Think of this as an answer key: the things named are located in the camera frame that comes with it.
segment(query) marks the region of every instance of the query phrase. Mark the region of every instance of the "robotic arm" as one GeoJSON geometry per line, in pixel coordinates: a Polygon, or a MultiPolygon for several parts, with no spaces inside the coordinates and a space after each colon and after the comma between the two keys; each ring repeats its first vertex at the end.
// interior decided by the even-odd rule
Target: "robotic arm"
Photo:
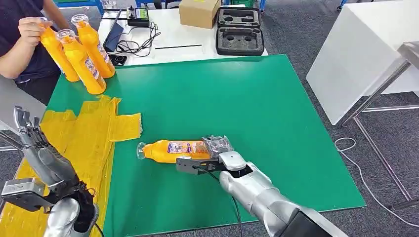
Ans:
{"type": "Polygon", "coordinates": [[[227,137],[203,138],[209,160],[180,157],[177,169],[193,174],[221,171],[220,184],[266,228],[270,237],[347,237],[317,211],[297,205],[272,184],[253,163],[233,151],[227,137]]]}
{"type": "MultiPolygon", "coordinates": [[[[70,161],[48,142],[39,126],[39,118],[31,123],[29,112],[16,106],[14,119],[23,142],[19,148],[48,185],[49,194],[43,197],[44,183],[25,178],[7,181],[0,198],[32,212],[44,207],[47,213],[50,208],[44,237],[88,237],[99,214],[93,195],[70,161]]],[[[4,134],[0,135],[9,143],[17,144],[4,134]]],[[[283,196],[264,173],[234,151],[227,137],[211,136],[203,140],[211,159],[179,157],[177,170],[193,174],[221,171],[222,188],[263,223],[270,237],[347,237],[317,211],[283,196]]]]}
{"type": "MultiPolygon", "coordinates": [[[[48,185],[49,194],[43,197],[45,184],[35,178],[6,181],[0,198],[27,211],[44,212],[50,208],[44,237],[88,237],[99,215],[93,195],[79,179],[70,161],[52,146],[39,126],[32,123],[29,112],[16,106],[14,120],[23,146],[20,147],[29,165],[48,185]]],[[[11,144],[16,141],[2,138],[11,144]]]]}

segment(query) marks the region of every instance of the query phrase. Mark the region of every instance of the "black case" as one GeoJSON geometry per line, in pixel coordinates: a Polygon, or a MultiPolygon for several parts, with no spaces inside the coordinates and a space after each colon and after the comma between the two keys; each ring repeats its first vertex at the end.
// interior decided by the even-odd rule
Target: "black case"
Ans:
{"type": "Polygon", "coordinates": [[[218,27],[260,28],[260,11],[255,7],[227,7],[218,9],[218,27]]]}
{"type": "Polygon", "coordinates": [[[220,27],[216,37],[219,55],[260,56],[265,50],[263,34],[258,28],[220,27]]]}
{"type": "Polygon", "coordinates": [[[261,15],[253,7],[220,7],[215,48],[219,55],[260,56],[265,50],[261,15]]]}

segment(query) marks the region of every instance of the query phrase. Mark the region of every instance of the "orange bottle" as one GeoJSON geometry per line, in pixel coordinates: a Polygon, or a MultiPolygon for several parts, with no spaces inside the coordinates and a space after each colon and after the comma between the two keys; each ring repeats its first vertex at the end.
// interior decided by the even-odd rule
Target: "orange bottle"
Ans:
{"type": "Polygon", "coordinates": [[[140,142],[137,146],[139,159],[149,158],[160,163],[176,163],[178,157],[209,159],[210,155],[203,141],[161,140],[153,144],[140,142]]]}
{"type": "Polygon", "coordinates": [[[64,53],[70,61],[83,84],[90,94],[97,95],[105,91],[106,82],[95,68],[86,49],[76,40],[76,34],[69,29],[57,33],[58,40],[63,44],[64,53]]]}
{"type": "Polygon", "coordinates": [[[99,73],[104,78],[112,77],[115,74],[115,67],[99,40],[99,34],[90,26],[89,18],[84,14],[77,14],[71,18],[71,22],[77,27],[80,42],[86,47],[99,73]]]}
{"type": "MultiPolygon", "coordinates": [[[[38,18],[42,21],[47,20],[45,17],[38,18]]],[[[60,43],[60,41],[57,40],[56,32],[53,31],[51,27],[45,27],[45,25],[42,23],[40,25],[45,28],[44,33],[41,35],[41,43],[51,55],[51,58],[64,73],[67,80],[71,82],[79,81],[80,77],[77,75],[70,62],[67,60],[63,45],[60,43]]]]}

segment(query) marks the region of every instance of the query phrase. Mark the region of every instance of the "white cable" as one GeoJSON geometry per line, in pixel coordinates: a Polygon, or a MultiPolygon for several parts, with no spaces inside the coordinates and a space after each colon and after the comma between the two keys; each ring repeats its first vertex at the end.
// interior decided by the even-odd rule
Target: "white cable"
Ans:
{"type": "Polygon", "coordinates": [[[358,170],[359,170],[359,174],[360,174],[360,176],[361,176],[361,180],[362,180],[362,182],[364,183],[364,185],[365,185],[365,188],[367,188],[367,190],[368,190],[368,192],[371,194],[371,196],[374,198],[374,200],[382,207],[382,208],[384,208],[385,210],[387,210],[388,212],[390,212],[393,216],[395,216],[395,217],[397,217],[399,220],[401,220],[401,221],[403,221],[404,223],[406,223],[406,224],[408,224],[409,226],[414,226],[414,227],[419,227],[419,225],[415,225],[415,224],[412,224],[412,223],[410,223],[410,222],[407,222],[407,221],[405,221],[405,220],[403,220],[400,216],[398,216],[396,213],[394,213],[394,212],[392,212],[390,209],[388,209],[387,207],[385,207],[383,204],[381,204],[381,202],[379,202],[378,201],[378,199],[376,198],[376,196],[374,196],[374,194],[373,194],[373,192],[371,192],[371,190],[370,190],[370,188],[368,187],[368,185],[367,185],[367,183],[365,182],[365,180],[364,180],[364,177],[362,176],[362,170],[361,170],[361,168],[359,167],[359,165],[357,164],[357,163],[355,163],[353,160],[351,160],[347,155],[345,155],[345,153],[343,153],[344,151],[347,151],[347,150],[349,150],[349,149],[351,149],[351,148],[353,148],[354,146],[356,145],[356,141],[353,139],[353,138],[350,138],[350,137],[342,137],[342,138],[339,138],[339,139],[337,139],[336,141],[335,141],[335,147],[336,147],[336,149],[337,149],[337,151],[338,152],[340,152],[340,153],[342,153],[342,155],[346,158],[346,159],[348,159],[352,164],[354,164],[357,168],[358,168],[358,170]],[[341,140],[351,140],[352,142],[353,142],[353,145],[352,146],[350,146],[350,147],[348,147],[348,148],[345,148],[345,149],[339,149],[338,147],[337,147],[337,142],[338,141],[341,141],[341,140]]]}

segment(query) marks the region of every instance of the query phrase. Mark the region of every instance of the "yellow tape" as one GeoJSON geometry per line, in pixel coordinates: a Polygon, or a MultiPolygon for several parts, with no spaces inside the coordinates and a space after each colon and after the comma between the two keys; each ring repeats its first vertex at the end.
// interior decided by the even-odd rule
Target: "yellow tape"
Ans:
{"type": "MultiPolygon", "coordinates": [[[[98,225],[103,227],[112,174],[115,141],[135,139],[141,135],[141,114],[117,116],[118,98],[98,96],[98,101],[85,101],[76,117],[73,111],[46,111],[42,130],[57,150],[69,159],[81,180],[94,188],[99,206],[98,225]]],[[[24,159],[17,178],[36,177],[24,159]]],[[[0,236],[22,237],[43,235],[48,215],[42,210],[29,212],[9,203],[0,215],[0,236]]],[[[92,237],[100,234],[93,229],[92,237]]]]}

